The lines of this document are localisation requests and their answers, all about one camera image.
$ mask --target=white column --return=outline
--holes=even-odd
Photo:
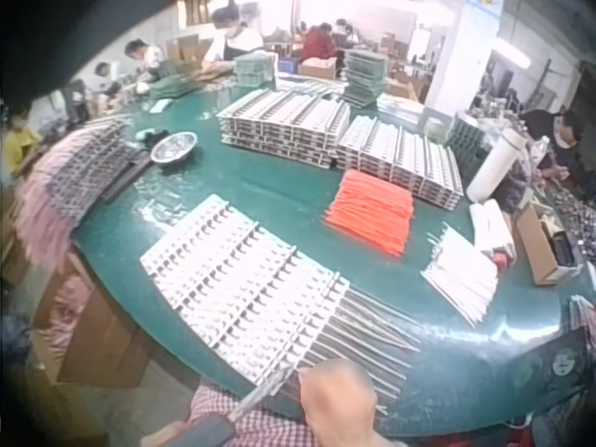
[[[503,1],[461,1],[447,33],[426,107],[454,116],[472,104],[491,56]]]

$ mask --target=red shirt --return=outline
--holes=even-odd
[[[310,30],[305,38],[302,60],[310,58],[329,59],[335,56],[335,45],[329,33],[320,29]]]

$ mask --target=white cylinder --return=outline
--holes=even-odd
[[[520,153],[525,150],[525,144],[526,139],[522,135],[513,129],[505,129],[469,184],[467,197],[475,203],[486,201],[503,181]]]

